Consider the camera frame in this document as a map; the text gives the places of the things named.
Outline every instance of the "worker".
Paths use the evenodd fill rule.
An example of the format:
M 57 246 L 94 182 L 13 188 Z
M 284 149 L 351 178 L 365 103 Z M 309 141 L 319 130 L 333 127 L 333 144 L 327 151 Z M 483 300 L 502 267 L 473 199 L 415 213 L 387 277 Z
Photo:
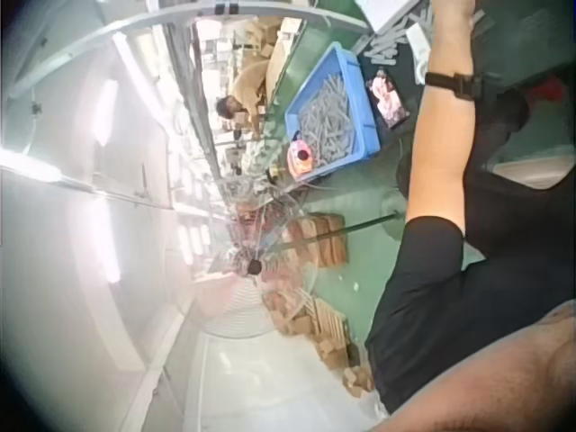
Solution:
M 236 113 L 248 113 L 250 128 L 256 138 L 260 137 L 258 104 L 266 80 L 269 60 L 253 63 L 240 72 L 234 82 L 232 94 L 216 103 L 216 113 L 224 119 L 233 120 Z
M 428 72 L 471 76 L 475 0 L 432 3 Z M 546 191 L 481 170 L 526 123 L 520 95 L 477 125 L 470 98 L 426 86 L 406 226 L 366 340 L 392 413 L 378 432 L 564 430 L 576 412 L 574 170 Z M 464 238 L 486 259 L 462 271 Z

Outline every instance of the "blue plastic bin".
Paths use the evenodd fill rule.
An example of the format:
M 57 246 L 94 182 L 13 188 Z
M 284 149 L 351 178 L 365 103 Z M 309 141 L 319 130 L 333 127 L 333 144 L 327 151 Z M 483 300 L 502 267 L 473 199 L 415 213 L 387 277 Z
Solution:
M 368 159 L 380 150 L 376 123 L 368 101 L 360 64 L 356 56 L 352 52 L 342 49 L 338 42 L 333 42 L 328 47 L 290 106 L 288 106 L 284 115 L 288 138 L 292 139 L 294 134 L 300 130 L 300 123 L 298 122 L 300 109 L 316 95 L 328 76 L 339 73 L 342 74 L 348 92 L 350 112 L 352 113 L 352 121 L 355 128 L 354 146 L 348 156 L 298 177 L 296 180 L 299 182 L 309 181 L 312 178 L 324 176 L 348 164 L 353 164 L 358 160 Z

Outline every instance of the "stacked cardboard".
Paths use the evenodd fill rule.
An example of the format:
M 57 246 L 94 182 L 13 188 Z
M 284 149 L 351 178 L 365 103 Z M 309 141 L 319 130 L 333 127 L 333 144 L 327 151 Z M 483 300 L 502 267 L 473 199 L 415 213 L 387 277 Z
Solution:
M 342 383 L 355 398 L 362 396 L 362 391 L 374 391 L 374 378 L 367 366 L 347 367 L 342 376 Z
M 311 335 L 314 332 L 312 318 L 300 313 L 289 319 L 294 307 L 291 298 L 285 292 L 269 292 L 263 296 L 263 303 L 270 312 L 270 318 L 276 329 L 285 336 Z
M 292 222 L 284 230 L 283 241 L 298 242 L 344 228 L 344 217 L 338 214 L 315 213 Z M 341 266 L 348 261 L 344 235 L 299 246 L 290 252 L 291 259 L 318 263 L 318 267 Z
M 346 345 L 329 337 L 313 335 L 310 337 L 322 363 L 329 370 L 342 369 L 348 366 Z

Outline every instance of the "black t-shirt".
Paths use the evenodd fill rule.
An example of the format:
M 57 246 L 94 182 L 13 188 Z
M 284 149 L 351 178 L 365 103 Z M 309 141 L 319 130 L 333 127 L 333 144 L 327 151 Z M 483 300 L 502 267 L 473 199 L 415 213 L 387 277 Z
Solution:
M 406 225 L 366 340 L 390 413 L 451 366 L 574 297 L 571 241 L 527 238 L 461 271 L 463 247 L 448 220 Z

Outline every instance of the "fluorescent light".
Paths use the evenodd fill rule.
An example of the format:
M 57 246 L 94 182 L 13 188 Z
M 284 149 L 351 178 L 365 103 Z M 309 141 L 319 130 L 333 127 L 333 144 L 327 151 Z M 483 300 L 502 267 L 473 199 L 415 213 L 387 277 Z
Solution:
M 196 194 L 196 198 L 201 200 L 203 197 L 202 185 L 198 181 L 194 182 L 194 192 Z
M 182 171 L 182 186 L 186 195 L 192 195 L 192 174 L 189 169 Z
M 5 148 L 0 148 L 0 167 L 12 169 L 23 176 L 46 183 L 62 179 L 62 173 L 55 166 Z
M 134 53 L 126 40 L 126 35 L 123 33 L 116 33 L 112 36 L 112 40 L 124 66 L 128 69 L 128 73 L 132 78 L 132 83 L 136 87 L 142 102 L 148 107 L 154 119 L 160 123 L 167 131 L 172 130 L 172 126 L 167 121 L 167 112 L 164 110 L 160 101 L 152 91 L 152 86 L 146 79 L 138 62 L 134 58 Z
M 190 228 L 190 240 L 192 241 L 192 248 L 196 255 L 203 254 L 203 246 L 200 241 L 200 232 L 196 227 Z
M 114 246 L 112 222 L 108 202 L 103 196 L 92 202 L 91 222 L 94 246 L 98 260 L 103 267 L 106 279 L 110 284 L 120 281 L 120 268 Z
M 170 177 L 170 185 L 172 187 L 180 180 L 181 172 L 178 153 L 168 154 L 168 176 Z
M 208 229 L 208 225 L 202 225 L 200 227 L 200 235 L 202 236 L 202 243 L 206 246 L 209 246 L 211 243 L 211 240 L 210 240 L 210 230 Z
M 92 123 L 92 133 L 102 147 L 108 144 L 112 135 L 114 121 L 114 105 L 118 94 L 118 83 L 113 79 L 104 82 L 100 100 L 96 106 L 94 121 Z
M 194 262 L 194 258 L 192 256 L 192 250 L 190 249 L 190 239 L 188 238 L 188 232 L 186 227 L 183 225 L 178 227 L 178 239 L 180 240 L 180 249 L 182 250 L 184 262 L 191 266 Z

